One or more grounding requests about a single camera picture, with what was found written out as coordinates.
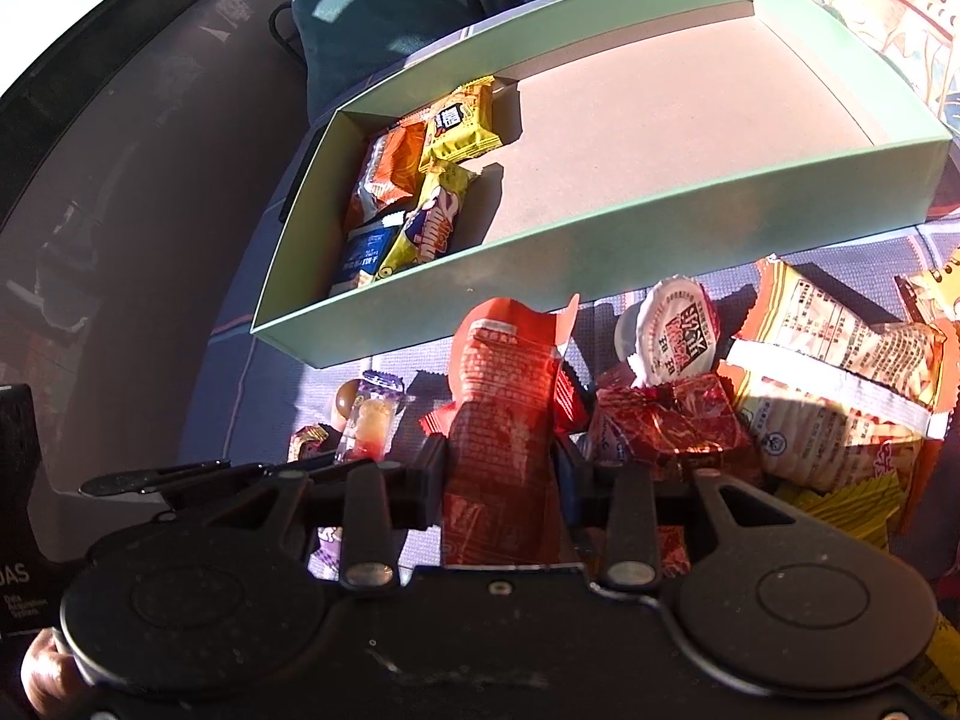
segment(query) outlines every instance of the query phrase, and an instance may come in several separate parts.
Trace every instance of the black device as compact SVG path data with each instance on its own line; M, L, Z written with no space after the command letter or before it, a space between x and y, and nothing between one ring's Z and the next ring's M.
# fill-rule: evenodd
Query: black device
M45 578L41 621L95 685L69 718L940 717L905 678L936 622L926 582L712 469L654 483L643 464L591 466L558 437L570 519L607 531L597 577L421 567L400 586L392 533L437 521L441 436L406 466L102 477L85 494L152 490L170 509L70 565L24 530L40 461L25 386L0 391L0 440L0 514L19 539L0 562ZM662 576L658 524L685 527L688 575ZM341 579L319 581L306 560L335 525Z

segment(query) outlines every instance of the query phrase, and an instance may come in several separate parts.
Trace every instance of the green box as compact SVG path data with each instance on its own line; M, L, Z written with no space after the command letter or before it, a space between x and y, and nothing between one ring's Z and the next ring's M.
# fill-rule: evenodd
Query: green box
M774 37L761 35L758 25ZM707 38L719 40L726 34L744 35L745 42L737 44L741 50L731 47L727 55L721 47L718 57L722 61L704 61ZM757 35L761 43L751 43L754 38L750 35ZM789 74L770 74L774 59L764 65L760 59L767 61L766 55L750 56L754 45L769 46L770 56L779 57L776 62L794 63L789 67L796 65L797 69L789 73L798 74L797 83ZM676 60L671 58L672 50ZM621 54L616 52L638 57L630 60L637 64L622 64L617 59ZM699 64L690 58L693 56L700 57ZM550 95L558 94L550 84L562 84L564 73L587 77L583 74L592 67L600 73L595 87L581 84L563 91L577 97L558 98L586 111L589 107L584 105L594 98L606 100L616 94L618 87L605 79L620 77L618 83L630 84L632 69L655 65L669 72L662 79L637 76L637 83L645 85L635 83L633 91L617 98L627 100L624 110L640 104L635 97L649 95L650 89L686 83L683 79L692 79L683 88L689 90L692 100L700 102L690 103L694 107L688 110L683 108L687 104L683 97L675 109L671 100L676 96L664 93L664 109L656 105L645 109L651 111L649 121L634 111L625 124L621 122L623 133L590 152L596 183L587 181L582 173L570 179L571 196L579 196L581 185L590 189L583 192L582 206L565 199L551 207L550 196L531 200L534 216L564 213L565 217L533 223L517 232L508 229L497 240L323 299L339 264L343 213L368 135L459 84L487 74L518 79L517 89L526 90L520 96L520 114L526 109L523 99L529 98L528 107L536 111L542 130L550 115L546 103ZM754 66L767 70L751 75ZM695 83L699 77L734 81L726 89L705 91ZM742 84L736 81L741 77ZM789 100L789 90L803 86L801 80L822 85L826 90L823 99ZM740 85L748 91L731 91L733 87L739 90ZM775 105L772 112L756 114L772 117L769 121L757 124L747 117L733 122L733 117L714 122L714 105L717 109L726 105L728 114L736 112L736 95L752 94L750 89L761 87L768 90L764 94L773 96L774 103L782 98L782 107ZM785 96L782 89L787 89ZM745 109L752 111L753 104ZM818 116L818 105L842 113L830 114L835 121L824 119L819 129L814 121L806 133L805 112ZM611 117L616 118L619 110L613 105ZM787 117L782 120L783 127L779 126L781 113ZM581 130L593 132L601 127L598 122L582 118L570 122L566 130L558 127L552 131L551 138L563 139L556 141L560 156L544 152L538 139L545 133L524 122L522 138L515 146L502 149L501 161L515 162L504 169L503 186L507 187L508 178L514 187L536 189L541 180L549 184L558 171L563 172L570 154L575 155L563 149L570 148ZM697 138L713 137L702 132L711 127L711 132L721 132L725 138L728 132L728 143L718 143L714 151L702 143L695 148ZM846 132L844 127L856 131L856 138L836 135ZM798 133L795 143L790 140L794 130ZM673 135L664 135L668 143L657 143L659 132ZM683 132L690 133L689 142ZM860 134L865 145L856 146ZM768 135L769 151L774 154L771 159L778 148L791 154L809 151L812 156L743 170L743 165L759 164L767 157L765 148L757 153L756 147L743 146L741 154L738 143L766 143L763 139ZM629 157L629 148L623 151L628 137L637 138L626 142L637 150L635 160ZM844 146L844 138L854 146ZM777 146L779 141L786 145ZM814 141L816 148L809 145ZM653 284L677 272L702 274L772 251L784 254L918 223L933 199L948 147L947 130L895 71L812 1L549 1L485 25L337 111L299 187L251 331L306 364L326 367L448 336L473 306L495 296L515 298L539 310L556 309L565 305L572 293L580 293L584 300L601 298ZM530 175L524 174L523 148L531 155ZM614 193L622 191L623 181L631 180L618 178L619 167L610 170L605 166L618 148L618 153L627 155L618 159L637 172L638 184L659 188L596 207L595 195L603 193L594 193L593 187L613 182ZM497 162L499 151L488 154L486 164ZM738 155L731 157L736 164L729 173L725 172L726 153ZM550 162L554 157L557 165ZM669 167L673 164L670 160L682 160L683 170ZM544 165L553 167L546 170ZM698 170L712 177L696 180ZM563 182L557 186L560 189L556 191L562 193ZM526 210L522 202L526 199L513 199L506 207L520 213Z

